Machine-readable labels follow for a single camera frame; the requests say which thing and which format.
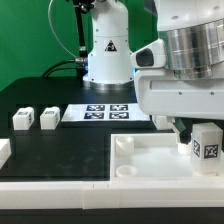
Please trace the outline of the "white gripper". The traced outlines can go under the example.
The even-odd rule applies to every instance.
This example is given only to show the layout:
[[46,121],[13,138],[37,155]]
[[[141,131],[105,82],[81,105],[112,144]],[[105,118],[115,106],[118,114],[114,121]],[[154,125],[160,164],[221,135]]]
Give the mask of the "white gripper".
[[174,117],[171,129],[180,143],[191,141],[191,121],[187,118],[224,120],[223,78],[178,80],[165,69],[142,69],[136,73],[134,84],[143,113]]

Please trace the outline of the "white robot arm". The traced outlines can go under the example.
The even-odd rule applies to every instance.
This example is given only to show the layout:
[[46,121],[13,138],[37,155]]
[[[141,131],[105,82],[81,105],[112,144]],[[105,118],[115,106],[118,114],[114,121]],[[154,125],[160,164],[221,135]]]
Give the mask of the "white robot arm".
[[224,0],[144,0],[157,16],[158,39],[133,53],[126,8],[116,0],[93,4],[89,86],[132,81],[142,112],[172,118],[182,142],[195,124],[224,130]]

